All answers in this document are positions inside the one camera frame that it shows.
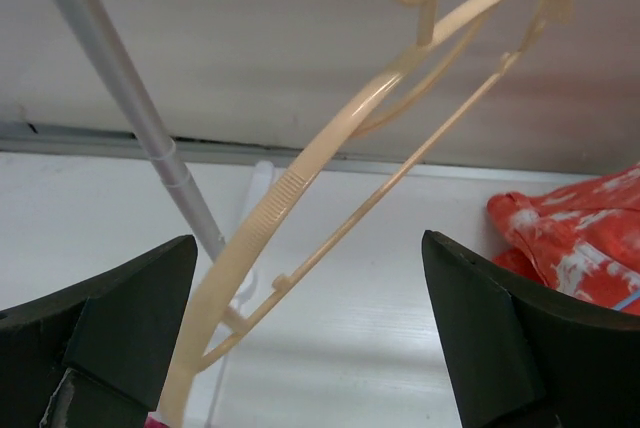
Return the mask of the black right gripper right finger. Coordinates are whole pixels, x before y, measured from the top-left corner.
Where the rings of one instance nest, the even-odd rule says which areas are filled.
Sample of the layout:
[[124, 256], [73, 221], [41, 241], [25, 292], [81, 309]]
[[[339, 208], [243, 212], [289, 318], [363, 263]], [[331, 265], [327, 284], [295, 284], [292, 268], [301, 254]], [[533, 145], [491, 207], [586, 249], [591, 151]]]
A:
[[636, 427], [639, 318], [511, 273], [442, 233], [426, 285], [465, 427]]

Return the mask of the beige wooden hanger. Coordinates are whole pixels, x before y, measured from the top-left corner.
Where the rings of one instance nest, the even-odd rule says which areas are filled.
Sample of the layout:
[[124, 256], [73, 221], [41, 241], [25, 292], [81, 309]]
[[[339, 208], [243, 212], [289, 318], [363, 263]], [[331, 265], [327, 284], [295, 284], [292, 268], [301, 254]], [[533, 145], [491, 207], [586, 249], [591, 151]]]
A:
[[226, 244], [188, 302], [159, 412], [171, 427], [184, 424], [197, 375], [234, 348], [328, 252], [424, 157], [539, 39], [551, 23], [567, 21], [573, 0], [538, 0], [518, 48], [505, 53], [497, 69], [441, 126], [342, 223], [292, 274], [272, 282], [272, 292], [248, 317], [230, 305], [240, 285], [302, 195], [342, 145], [400, 117], [451, 68], [494, 9], [505, 0], [467, 0], [438, 17], [438, 0], [396, 0], [418, 10], [415, 42], [357, 93], [294, 159], [259, 200]]

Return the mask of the pink camouflage trousers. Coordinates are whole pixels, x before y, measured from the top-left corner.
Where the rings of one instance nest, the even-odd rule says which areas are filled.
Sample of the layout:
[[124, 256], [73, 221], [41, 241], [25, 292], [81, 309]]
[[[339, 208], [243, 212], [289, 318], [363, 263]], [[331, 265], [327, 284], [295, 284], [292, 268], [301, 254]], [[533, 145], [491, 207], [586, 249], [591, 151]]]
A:
[[169, 426], [162, 419], [161, 415], [157, 412], [152, 412], [148, 414], [143, 427], [144, 428], [169, 428]]

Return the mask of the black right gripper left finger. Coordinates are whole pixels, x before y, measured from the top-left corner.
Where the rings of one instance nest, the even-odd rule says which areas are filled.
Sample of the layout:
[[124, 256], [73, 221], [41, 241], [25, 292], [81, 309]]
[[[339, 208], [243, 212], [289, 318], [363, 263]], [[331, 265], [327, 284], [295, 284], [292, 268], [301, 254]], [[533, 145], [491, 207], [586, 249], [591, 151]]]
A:
[[194, 276], [193, 236], [1, 312], [4, 427], [142, 427]]

